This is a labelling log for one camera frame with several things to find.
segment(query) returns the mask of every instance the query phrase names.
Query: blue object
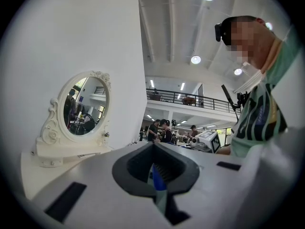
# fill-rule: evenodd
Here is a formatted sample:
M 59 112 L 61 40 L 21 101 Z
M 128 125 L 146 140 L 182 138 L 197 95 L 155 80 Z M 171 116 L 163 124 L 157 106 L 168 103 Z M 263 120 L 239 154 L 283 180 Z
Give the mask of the blue object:
M 161 175 L 159 174 L 157 168 L 154 166 L 154 164 L 152 166 L 153 166 L 152 167 L 152 179 L 153 179 L 154 188 L 157 191 L 166 190 L 166 184 L 163 182 L 163 179 L 162 179 Z

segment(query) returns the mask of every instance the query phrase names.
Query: gray surface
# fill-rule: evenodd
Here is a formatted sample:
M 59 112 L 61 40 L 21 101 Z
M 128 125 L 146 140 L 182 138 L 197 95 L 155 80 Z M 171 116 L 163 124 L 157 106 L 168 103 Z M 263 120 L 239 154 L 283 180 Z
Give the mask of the gray surface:
M 270 215 L 296 181 L 304 155 L 304 131 L 291 130 L 271 139 L 265 146 L 255 146 L 244 159 L 164 144 L 200 167 L 199 178 L 190 191 L 174 197 L 178 209 L 191 216 L 175 228 L 244 228 L 245 220 L 253 227 L 263 215 Z M 298 147 L 290 147 L 292 140 Z M 33 202 L 45 209 L 76 181 L 88 187 L 64 223 L 71 228 L 172 228 L 151 199 L 129 195 L 112 177 L 114 162 L 143 145 L 84 160 L 44 188 Z M 217 166 L 219 161 L 242 167 L 239 171 L 229 170 Z M 277 189 L 279 184 L 285 186 Z M 276 191 L 272 203 L 265 199 L 270 191 Z

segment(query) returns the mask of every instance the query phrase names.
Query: white column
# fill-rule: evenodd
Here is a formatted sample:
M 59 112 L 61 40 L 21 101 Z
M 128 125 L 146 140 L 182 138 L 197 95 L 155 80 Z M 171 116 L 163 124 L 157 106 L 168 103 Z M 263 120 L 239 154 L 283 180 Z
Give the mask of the white column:
M 167 116 L 167 119 L 170 121 L 170 128 L 172 128 L 172 119 L 173 119 L 173 111 L 170 110 Z

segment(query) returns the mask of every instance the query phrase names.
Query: white device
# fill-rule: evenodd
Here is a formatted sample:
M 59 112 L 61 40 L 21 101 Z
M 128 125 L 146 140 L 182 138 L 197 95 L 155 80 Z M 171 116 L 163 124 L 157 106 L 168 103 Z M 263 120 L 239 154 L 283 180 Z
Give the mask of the white device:
M 206 148 L 208 148 L 208 151 L 211 149 L 213 154 L 220 148 L 220 141 L 216 131 L 204 131 L 193 137 L 190 144 L 204 152 L 207 152 Z

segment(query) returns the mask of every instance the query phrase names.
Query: woman with dark hair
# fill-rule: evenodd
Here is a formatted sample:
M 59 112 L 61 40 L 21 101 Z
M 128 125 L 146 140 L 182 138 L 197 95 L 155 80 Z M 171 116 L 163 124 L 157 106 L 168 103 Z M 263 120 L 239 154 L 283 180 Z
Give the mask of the woman with dark hair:
M 161 120 L 160 126 L 163 128 L 164 132 L 161 134 L 161 142 L 162 143 L 171 143 L 173 139 L 172 131 L 170 130 L 171 122 L 169 120 Z

